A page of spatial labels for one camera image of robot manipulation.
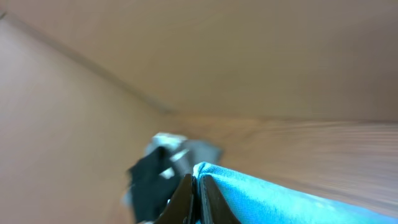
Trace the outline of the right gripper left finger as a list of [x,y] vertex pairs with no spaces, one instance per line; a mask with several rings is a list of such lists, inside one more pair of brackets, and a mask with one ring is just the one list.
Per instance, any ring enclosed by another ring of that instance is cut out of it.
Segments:
[[195,180],[187,174],[179,183],[164,212],[154,224],[195,223]]

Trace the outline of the light blue printed t-shirt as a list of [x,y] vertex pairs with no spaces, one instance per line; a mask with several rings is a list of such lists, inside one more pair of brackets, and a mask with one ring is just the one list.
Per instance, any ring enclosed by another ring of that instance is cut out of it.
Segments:
[[195,165],[193,175],[199,182],[212,177],[241,223],[397,223],[397,218],[366,208],[288,189],[207,162]]

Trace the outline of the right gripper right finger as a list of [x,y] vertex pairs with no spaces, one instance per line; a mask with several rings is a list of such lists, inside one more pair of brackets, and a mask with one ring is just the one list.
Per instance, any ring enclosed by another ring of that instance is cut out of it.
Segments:
[[199,181],[201,223],[241,224],[231,211],[214,178],[204,175]]

